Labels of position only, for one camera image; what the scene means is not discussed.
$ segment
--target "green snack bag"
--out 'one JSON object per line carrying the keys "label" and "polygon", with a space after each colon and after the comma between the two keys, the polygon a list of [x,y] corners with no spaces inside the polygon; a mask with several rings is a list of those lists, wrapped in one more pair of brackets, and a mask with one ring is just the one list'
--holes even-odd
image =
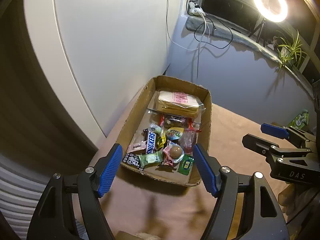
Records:
{"label": "green snack bag", "polygon": [[188,175],[191,170],[193,162],[194,162],[194,159],[192,156],[184,155],[182,161],[180,162],[178,172],[183,175]]}
{"label": "green snack bag", "polygon": [[162,151],[157,151],[155,153],[138,155],[140,159],[141,168],[151,163],[162,162]]}
{"label": "green snack bag", "polygon": [[302,113],[298,114],[295,119],[293,119],[287,126],[294,127],[297,129],[302,129],[304,126],[309,124],[309,112],[307,109],[304,109]]}

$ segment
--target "brown bed sheet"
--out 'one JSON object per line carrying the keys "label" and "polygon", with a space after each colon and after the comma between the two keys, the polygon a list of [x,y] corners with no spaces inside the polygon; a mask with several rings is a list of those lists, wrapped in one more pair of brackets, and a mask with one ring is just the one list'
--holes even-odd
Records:
{"label": "brown bed sheet", "polygon": [[[129,103],[90,165],[109,152],[136,99]],[[262,134],[259,124],[212,105],[209,155],[237,173],[252,175],[255,171],[262,172],[277,196],[285,188],[285,183],[270,177],[270,167],[263,156],[242,146],[242,137],[247,133],[273,141],[284,148],[293,148],[285,140]],[[236,235],[242,200],[243,194],[238,194],[229,239]],[[215,202],[216,199],[205,190],[202,182],[196,187],[184,188],[147,178],[121,166],[110,192],[100,200],[114,235],[120,230],[132,235],[144,232],[170,240],[200,239]],[[77,195],[74,195],[74,210],[76,218],[82,221]]]}

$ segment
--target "green plant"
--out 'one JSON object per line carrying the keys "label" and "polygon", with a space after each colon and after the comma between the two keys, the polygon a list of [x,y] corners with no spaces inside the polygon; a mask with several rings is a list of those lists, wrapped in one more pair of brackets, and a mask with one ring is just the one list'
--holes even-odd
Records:
{"label": "green plant", "polygon": [[294,38],[292,35],[292,44],[286,38],[278,38],[280,38],[284,42],[283,44],[279,45],[279,47],[282,47],[282,49],[278,49],[278,58],[281,61],[279,64],[278,71],[283,66],[287,66],[291,70],[298,69],[301,66],[302,59],[304,59],[304,56],[302,54],[307,55],[301,49],[302,44],[300,42],[299,31],[296,38]]}

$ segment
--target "tripod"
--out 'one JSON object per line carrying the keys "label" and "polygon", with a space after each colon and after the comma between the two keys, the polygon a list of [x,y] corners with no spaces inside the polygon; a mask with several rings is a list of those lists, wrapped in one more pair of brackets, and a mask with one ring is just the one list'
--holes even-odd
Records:
{"label": "tripod", "polygon": [[251,37],[258,29],[260,29],[256,42],[259,43],[260,37],[261,37],[261,35],[262,35],[263,47],[266,46],[266,38],[267,38],[267,37],[266,37],[266,26],[265,26],[265,25],[266,25],[266,19],[263,18],[262,21],[261,21],[261,23],[260,23],[260,24],[253,30],[253,32],[251,32],[250,35],[249,35],[249,37]]}

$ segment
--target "ring light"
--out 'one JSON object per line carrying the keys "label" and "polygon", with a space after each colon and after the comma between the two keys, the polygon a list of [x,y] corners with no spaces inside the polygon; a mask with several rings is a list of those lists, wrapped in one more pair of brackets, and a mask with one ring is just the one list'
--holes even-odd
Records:
{"label": "ring light", "polygon": [[259,12],[268,20],[272,22],[282,22],[288,14],[288,6],[285,0],[278,0],[280,3],[281,11],[279,14],[272,13],[267,9],[261,0],[253,0]]}

